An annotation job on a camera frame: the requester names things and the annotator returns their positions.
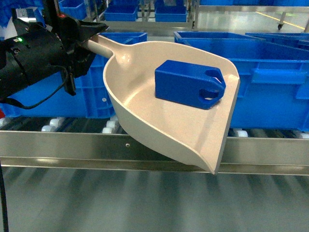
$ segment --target stainless steel frame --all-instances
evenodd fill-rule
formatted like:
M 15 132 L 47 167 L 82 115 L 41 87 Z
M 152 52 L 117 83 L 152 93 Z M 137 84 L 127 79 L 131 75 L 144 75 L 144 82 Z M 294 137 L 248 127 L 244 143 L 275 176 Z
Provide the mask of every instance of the stainless steel frame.
M 129 135 L 0 132 L 3 166 L 204 172 Z M 309 175 L 309 140 L 228 137 L 220 173 Z

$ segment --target blue storage bin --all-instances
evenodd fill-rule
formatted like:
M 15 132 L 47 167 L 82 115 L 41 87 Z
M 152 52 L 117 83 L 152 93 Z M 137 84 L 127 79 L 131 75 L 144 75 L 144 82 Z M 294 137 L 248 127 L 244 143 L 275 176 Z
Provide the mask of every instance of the blue storage bin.
M 147 36 L 146 33 L 137 32 L 103 33 L 102 35 L 123 44 L 143 41 Z M 75 96 L 70 96 L 62 88 L 49 100 L 32 110 L 23 110 L 7 104 L 0 104 L 0 108 L 8 117 L 62 116 L 109 118 L 114 115 L 114 109 L 102 78 L 107 60 L 107 58 L 96 55 L 87 75 L 75 79 Z M 12 98 L 21 101 L 25 105 L 33 105 L 52 93 L 61 83 L 61 76 L 59 73 L 56 73 L 14 94 Z
M 106 21 L 136 21 L 138 10 L 138 6 L 110 5 L 104 11 L 104 16 Z
M 309 51 L 259 40 L 190 40 L 240 76 L 232 128 L 309 131 Z
M 234 0 L 233 5 L 253 5 L 257 6 L 259 4 L 259 0 Z
M 231 6 L 233 0 L 200 0 L 200 5 L 212 5 L 212 6 Z
M 83 20 L 87 16 L 84 0 L 63 0 L 59 6 L 62 12 L 74 18 Z
M 147 33 L 141 33 L 141 32 L 126 32 L 126 33 L 114 33 L 114 32 L 108 32 L 103 33 L 103 35 L 107 34 L 107 37 L 112 40 L 119 40 L 119 39 L 127 39 L 130 38 L 131 41 L 126 44 L 137 44 L 140 42 L 147 41 Z
M 298 48 L 309 50 L 309 40 L 300 40 L 298 42 Z
M 260 6 L 273 6 L 274 0 L 260 0 L 259 5 Z
M 274 6 L 309 6 L 309 0 L 274 0 Z
M 156 22 L 186 22 L 187 9 L 185 6 L 159 6 L 154 16 Z
M 140 0 L 112 0 L 109 5 L 118 5 L 118 6 L 137 6 L 139 5 Z
M 159 6 L 184 6 L 184 0 L 155 0 L 154 7 Z
M 184 44 L 184 40 L 190 39 L 256 39 L 248 35 L 240 35 L 230 32 L 197 32 L 197 31 L 176 31 L 174 40 L 179 44 Z
M 309 33 L 246 33 L 246 35 L 262 38 L 267 42 L 301 48 L 300 40 L 309 40 Z

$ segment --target blue plastic part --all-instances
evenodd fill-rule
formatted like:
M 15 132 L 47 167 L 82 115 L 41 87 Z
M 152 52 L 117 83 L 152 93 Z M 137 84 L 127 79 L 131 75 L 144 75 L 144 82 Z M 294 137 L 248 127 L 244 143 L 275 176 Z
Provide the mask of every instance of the blue plastic part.
M 212 108 L 224 95 L 220 69 L 167 60 L 155 70 L 155 96 L 201 109 Z

